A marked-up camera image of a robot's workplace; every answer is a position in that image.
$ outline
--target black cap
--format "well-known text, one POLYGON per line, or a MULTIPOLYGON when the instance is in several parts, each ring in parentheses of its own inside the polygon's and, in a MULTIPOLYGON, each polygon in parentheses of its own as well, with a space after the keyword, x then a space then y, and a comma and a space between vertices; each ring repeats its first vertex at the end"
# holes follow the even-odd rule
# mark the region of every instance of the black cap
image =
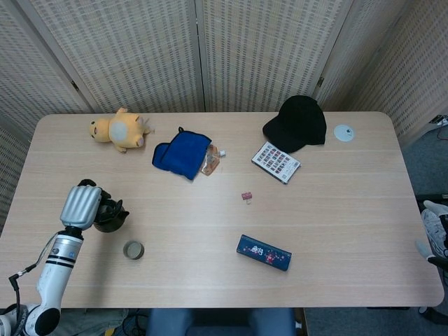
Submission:
POLYGON ((317 101, 307 96, 292 96, 280 108, 277 117, 263 126, 263 134, 286 153, 305 145, 323 145, 327 124, 317 101))

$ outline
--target blue fabric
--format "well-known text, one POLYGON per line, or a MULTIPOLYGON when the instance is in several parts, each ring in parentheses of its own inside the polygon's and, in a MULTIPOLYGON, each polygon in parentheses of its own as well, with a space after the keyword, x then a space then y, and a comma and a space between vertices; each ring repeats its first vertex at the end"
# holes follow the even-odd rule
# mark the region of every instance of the blue fabric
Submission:
POLYGON ((193 180, 210 143, 211 140, 207 136, 184 131, 180 127, 171 143, 160 143, 155 147, 153 165, 193 180))

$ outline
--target beige partition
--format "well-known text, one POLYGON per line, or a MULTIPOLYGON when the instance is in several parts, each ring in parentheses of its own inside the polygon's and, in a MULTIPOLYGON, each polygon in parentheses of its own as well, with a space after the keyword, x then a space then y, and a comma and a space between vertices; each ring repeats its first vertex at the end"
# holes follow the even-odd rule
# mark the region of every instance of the beige partition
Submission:
POLYGON ((30 137, 47 114, 91 113, 12 1, 0 1, 0 28, 0 118, 10 118, 30 137))
POLYGON ((0 126, 0 235, 29 144, 0 126))
POLYGON ((448 114, 448 6, 413 1, 344 105, 387 113, 402 146, 437 114, 448 114))
POLYGON ((278 111, 289 96, 310 95, 350 5, 203 0, 210 111, 278 111))
POLYGON ((140 113, 204 109, 191 39, 192 1, 29 2, 27 14, 56 40, 95 111, 123 105, 140 113))
POLYGON ((314 96, 325 111, 343 111, 352 87, 384 46, 412 0, 356 0, 323 70, 314 96))

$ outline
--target small red object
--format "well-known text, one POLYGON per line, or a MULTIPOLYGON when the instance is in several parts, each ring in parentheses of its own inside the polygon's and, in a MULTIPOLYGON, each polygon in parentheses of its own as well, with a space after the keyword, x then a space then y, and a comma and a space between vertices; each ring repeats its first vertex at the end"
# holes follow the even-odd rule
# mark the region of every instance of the small red object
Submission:
POLYGON ((252 192, 243 192, 241 194, 241 197, 243 197, 243 200, 250 200, 252 198, 252 192))

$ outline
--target yellow plush toy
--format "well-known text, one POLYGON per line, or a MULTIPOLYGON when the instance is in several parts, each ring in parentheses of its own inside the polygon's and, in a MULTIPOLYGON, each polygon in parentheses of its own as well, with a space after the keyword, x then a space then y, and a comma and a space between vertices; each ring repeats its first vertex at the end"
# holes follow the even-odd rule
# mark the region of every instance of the yellow plush toy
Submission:
POLYGON ((125 153, 127 148, 142 147, 143 134, 149 132, 140 115, 128 113, 123 107, 112 119, 100 118, 90 123, 90 135, 95 141, 112 141, 121 153, 125 153))

